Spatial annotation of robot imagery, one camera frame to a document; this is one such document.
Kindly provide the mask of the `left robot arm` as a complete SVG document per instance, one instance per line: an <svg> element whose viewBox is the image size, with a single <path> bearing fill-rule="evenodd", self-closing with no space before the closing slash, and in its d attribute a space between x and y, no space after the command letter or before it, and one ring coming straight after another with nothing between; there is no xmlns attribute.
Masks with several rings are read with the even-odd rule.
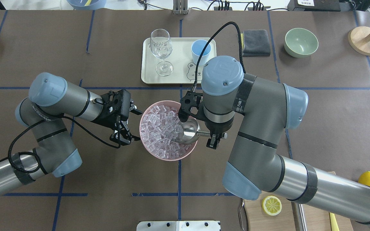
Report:
<svg viewBox="0 0 370 231"><path fill-rule="evenodd" d="M15 110L16 119L26 127L9 145L0 161L0 196L38 178L62 177L82 164L77 147L63 122L76 117L112 129L112 148L139 141L128 128L129 114L141 115L127 90L95 94L63 77L40 73L29 95Z"/></svg>

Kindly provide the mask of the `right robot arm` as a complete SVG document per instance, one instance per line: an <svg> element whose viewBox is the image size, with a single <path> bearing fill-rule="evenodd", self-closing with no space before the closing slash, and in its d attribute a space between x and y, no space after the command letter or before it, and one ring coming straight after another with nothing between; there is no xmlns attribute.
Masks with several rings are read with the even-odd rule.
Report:
<svg viewBox="0 0 370 231"><path fill-rule="evenodd" d="M193 87L181 99L180 119L203 122L207 148L217 150L240 114L241 124L226 160L224 188L256 200L274 193L349 218L370 228L370 186L333 175L283 155L286 130L297 128L307 110L305 91L245 71L242 61L217 56L196 65L201 91Z"/></svg>

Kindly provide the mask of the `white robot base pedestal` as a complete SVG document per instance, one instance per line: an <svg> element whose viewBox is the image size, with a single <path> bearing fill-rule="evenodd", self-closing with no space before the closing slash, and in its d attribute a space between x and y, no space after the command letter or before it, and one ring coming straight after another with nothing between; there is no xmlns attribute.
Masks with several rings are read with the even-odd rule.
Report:
<svg viewBox="0 0 370 231"><path fill-rule="evenodd" d="M137 231L220 231L220 221L143 221L139 222Z"/></svg>

